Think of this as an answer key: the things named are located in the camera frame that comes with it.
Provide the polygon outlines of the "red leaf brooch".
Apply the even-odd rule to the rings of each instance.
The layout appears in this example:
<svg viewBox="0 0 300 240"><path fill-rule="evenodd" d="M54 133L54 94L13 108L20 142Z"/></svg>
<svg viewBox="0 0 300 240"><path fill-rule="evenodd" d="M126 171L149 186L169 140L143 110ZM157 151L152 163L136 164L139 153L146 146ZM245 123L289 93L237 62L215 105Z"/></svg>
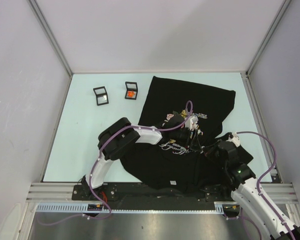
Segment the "red leaf brooch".
<svg viewBox="0 0 300 240"><path fill-rule="evenodd" d="M128 91L127 92L127 97L128 98L134 98L134 96L135 96L135 92L134 91Z"/></svg>

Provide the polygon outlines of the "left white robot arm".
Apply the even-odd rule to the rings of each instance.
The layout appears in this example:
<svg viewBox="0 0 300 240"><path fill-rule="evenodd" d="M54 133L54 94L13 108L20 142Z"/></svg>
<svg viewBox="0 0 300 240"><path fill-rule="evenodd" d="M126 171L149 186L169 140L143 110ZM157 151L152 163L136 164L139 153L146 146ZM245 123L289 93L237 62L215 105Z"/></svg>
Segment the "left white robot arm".
<svg viewBox="0 0 300 240"><path fill-rule="evenodd" d="M97 159L90 172L82 178L78 192L90 200L98 198L113 162L122 160L137 144L156 146L174 140L186 152L201 153L201 134L198 117L193 114L186 118L172 114L159 127L132 125L128 118L123 117L99 135Z"/></svg>

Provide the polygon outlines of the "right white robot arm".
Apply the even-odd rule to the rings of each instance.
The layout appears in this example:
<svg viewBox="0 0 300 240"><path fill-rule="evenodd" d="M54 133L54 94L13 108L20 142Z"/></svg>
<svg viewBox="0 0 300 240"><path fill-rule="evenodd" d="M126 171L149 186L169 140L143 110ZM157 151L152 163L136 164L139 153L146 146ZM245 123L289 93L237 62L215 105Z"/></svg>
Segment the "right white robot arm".
<svg viewBox="0 0 300 240"><path fill-rule="evenodd" d="M253 158L232 141L220 140L203 148L205 157L221 174L221 197L237 202L255 224L262 240L300 240L300 225L290 220L273 202L248 166Z"/></svg>

